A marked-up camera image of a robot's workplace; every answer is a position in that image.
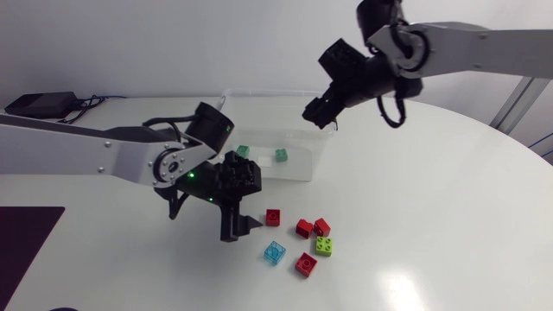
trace transparent box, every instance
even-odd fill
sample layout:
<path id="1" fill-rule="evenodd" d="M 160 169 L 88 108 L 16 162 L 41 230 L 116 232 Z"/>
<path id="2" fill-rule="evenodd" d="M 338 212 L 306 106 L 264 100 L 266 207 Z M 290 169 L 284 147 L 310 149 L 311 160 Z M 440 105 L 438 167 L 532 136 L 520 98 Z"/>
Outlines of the transparent box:
<path id="1" fill-rule="evenodd" d="M 225 152 L 250 147 L 248 158 L 261 168 L 264 178 L 311 181 L 335 124 L 320 130 L 302 117 L 305 106 L 319 92 L 229 89 L 218 108 L 235 128 Z M 286 149 L 288 159 L 278 162 L 276 151 Z"/>

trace lime green lego brick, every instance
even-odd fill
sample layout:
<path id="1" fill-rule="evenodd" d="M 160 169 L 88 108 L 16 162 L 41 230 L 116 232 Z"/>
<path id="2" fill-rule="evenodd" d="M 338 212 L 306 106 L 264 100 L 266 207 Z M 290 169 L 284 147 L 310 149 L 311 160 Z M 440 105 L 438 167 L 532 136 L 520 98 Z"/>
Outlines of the lime green lego brick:
<path id="1" fill-rule="evenodd" d="M 286 162 L 288 161 L 288 153 L 286 149 L 277 149 L 275 151 L 276 161 L 277 162 Z"/>
<path id="2" fill-rule="evenodd" d="M 317 237 L 317 245 L 315 246 L 315 253 L 322 256 L 332 255 L 332 239 Z"/>
<path id="3" fill-rule="evenodd" d="M 236 153 L 243 158 L 247 158 L 250 155 L 250 146 L 239 145 Z"/>

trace cable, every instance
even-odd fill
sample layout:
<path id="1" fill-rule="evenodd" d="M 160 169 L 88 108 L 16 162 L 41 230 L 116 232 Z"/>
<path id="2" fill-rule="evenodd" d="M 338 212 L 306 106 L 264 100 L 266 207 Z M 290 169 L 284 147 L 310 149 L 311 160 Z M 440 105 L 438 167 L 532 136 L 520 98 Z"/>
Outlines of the cable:
<path id="1" fill-rule="evenodd" d="M 397 129 L 403 123 L 405 123 L 405 119 L 407 117 L 405 116 L 405 103 L 402 99 L 396 98 L 396 107 L 397 107 L 397 110 L 399 111 L 399 121 L 397 121 L 397 122 L 391 120 L 388 117 L 388 114 L 386 113 L 386 110 L 384 108 L 384 103 L 382 102 L 382 96 L 377 97 L 377 103 L 378 103 L 378 109 L 380 110 L 380 113 L 382 114 L 382 117 L 384 118 L 386 123 L 388 123 L 388 125 L 390 125 L 390 127 L 394 128 L 394 129 Z"/>
<path id="2" fill-rule="evenodd" d="M 67 120 L 64 118 L 60 121 L 57 121 L 57 123 L 73 124 L 75 123 L 75 121 L 82 118 L 87 111 L 91 110 L 92 108 L 98 107 L 99 105 L 104 103 L 108 98 L 126 98 L 126 97 L 118 96 L 118 95 L 102 95 L 102 96 L 92 95 L 90 98 L 76 99 L 72 102 L 69 109 L 71 109 L 72 111 L 79 111 L 79 114 L 77 114 L 77 116 L 75 116 L 72 119 Z"/>
<path id="3" fill-rule="evenodd" d="M 146 122 L 144 122 L 143 126 L 152 126 L 154 124 L 163 124 L 163 123 L 182 123 L 182 122 L 190 122 L 194 121 L 198 116 L 192 115 L 188 117 L 154 117 Z"/>
<path id="4" fill-rule="evenodd" d="M 172 122 L 168 122 L 169 125 L 171 125 L 171 127 L 173 128 L 173 130 L 175 131 L 175 136 L 176 136 L 176 141 L 177 142 L 181 142 L 181 139 L 182 139 L 182 136 L 181 136 L 181 131 L 179 130 L 178 127 L 176 127 L 176 124 L 172 123 Z"/>
<path id="5" fill-rule="evenodd" d="M 549 137 L 551 137 L 551 136 L 553 136 L 553 133 L 551 133 L 551 134 L 549 134 L 548 136 L 546 136 L 546 137 L 544 137 L 544 138 L 538 140 L 537 142 L 531 144 L 530 146 L 528 146 L 528 148 L 532 148 L 532 147 L 536 146 L 537 144 L 541 143 L 542 141 L 544 141 L 545 139 L 547 139 L 547 138 L 549 138 Z"/>

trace blue transparent lego brick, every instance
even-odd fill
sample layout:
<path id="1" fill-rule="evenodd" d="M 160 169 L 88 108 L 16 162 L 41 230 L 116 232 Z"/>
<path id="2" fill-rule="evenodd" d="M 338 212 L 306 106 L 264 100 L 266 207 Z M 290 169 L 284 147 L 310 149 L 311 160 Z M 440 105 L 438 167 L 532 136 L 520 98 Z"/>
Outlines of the blue transparent lego brick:
<path id="1" fill-rule="evenodd" d="M 265 258 L 272 264 L 277 264 L 283 257 L 286 249 L 279 243 L 273 241 L 265 250 Z"/>

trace round white table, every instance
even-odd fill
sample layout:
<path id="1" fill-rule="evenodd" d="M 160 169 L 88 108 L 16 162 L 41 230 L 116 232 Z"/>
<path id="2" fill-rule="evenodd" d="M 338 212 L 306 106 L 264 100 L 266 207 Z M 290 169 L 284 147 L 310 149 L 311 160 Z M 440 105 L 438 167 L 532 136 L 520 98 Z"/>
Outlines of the round white table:
<path id="1" fill-rule="evenodd" d="M 113 101 L 77 125 L 136 125 L 197 103 Z M 553 168 L 484 124 L 406 105 L 397 130 L 373 102 L 343 111 L 313 181 L 264 180 L 244 199 L 257 219 L 280 208 L 281 225 L 230 244 L 203 201 L 171 221 L 153 189 L 115 177 L 0 176 L 2 206 L 66 207 L 7 309 L 553 309 Z M 331 257 L 295 234 L 298 219 L 320 217 Z M 264 259 L 273 240 L 286 248 L 277 266 Z M 309 278 L 294 268 L 303 252 L 319 261 Z"/>

